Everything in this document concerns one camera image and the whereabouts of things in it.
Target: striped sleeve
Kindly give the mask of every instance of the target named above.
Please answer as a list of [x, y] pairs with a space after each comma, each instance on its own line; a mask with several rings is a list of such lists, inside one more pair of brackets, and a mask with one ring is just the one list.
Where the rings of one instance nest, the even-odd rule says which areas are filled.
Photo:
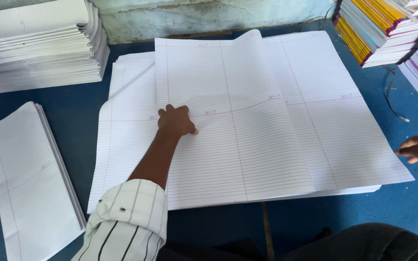
[[133, 179], [109, 189], [88, 219], [83, 247], [72, 261], [153, 261], [167, 238], [167, 196], [152, 181]]

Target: blue table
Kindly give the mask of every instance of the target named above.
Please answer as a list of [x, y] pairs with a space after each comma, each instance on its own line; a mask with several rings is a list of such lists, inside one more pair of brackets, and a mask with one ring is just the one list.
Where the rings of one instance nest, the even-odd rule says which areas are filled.
[[[316, 21], [301, 30], [318, 30], [321, 25], [322, 21]], [[299, 27], [260, 30], [265, 37], [298, 32]], [[333, 26], [327, 23], [325, 29], [392, 148], [418, 135], [418, 94], [400, 71], [390, 97], [395, 110], [410, 123], [398, 119], [386, 103], [392, 74], [380, 66], [361, 69]], [[242, 33], [204, 39], [233, 39]], [[95, 167], [98, 113], [108, 97], [112, 62], [119, 55], [153, 50], [154, 42], [112, 45], [102, 82], [0, 94], [0, 120], [27, 101], [43, 106], [84, 212]], [[327, 66], [327, 62], [318, 60], [311, 66]], [[267, 202], [276, 256], [310, 242], [325, 226], [340, 231], [363, 222], [386, 222], [418, 234], [418, 168], [406, 166], [416, 181], [385, 185], [375, 193]], [[252, 238], [266, 254], [260, 203], [169, 212], [168, 240], [215, 246], [242, 238]], [[82, 237], [77, 238], [51, 260], [69, 260], [82, 242]], [[0, 260], [5, 259], [0, 223]]]

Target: shirt sleeve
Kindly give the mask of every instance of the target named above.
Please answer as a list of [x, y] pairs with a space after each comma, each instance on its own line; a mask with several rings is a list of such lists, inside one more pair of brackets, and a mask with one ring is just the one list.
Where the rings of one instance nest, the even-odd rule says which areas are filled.
[[156, 183], [132, 179], [109, 189], [88, 219], [72, 261], [153, 261], [167, 239], [167, 196]]

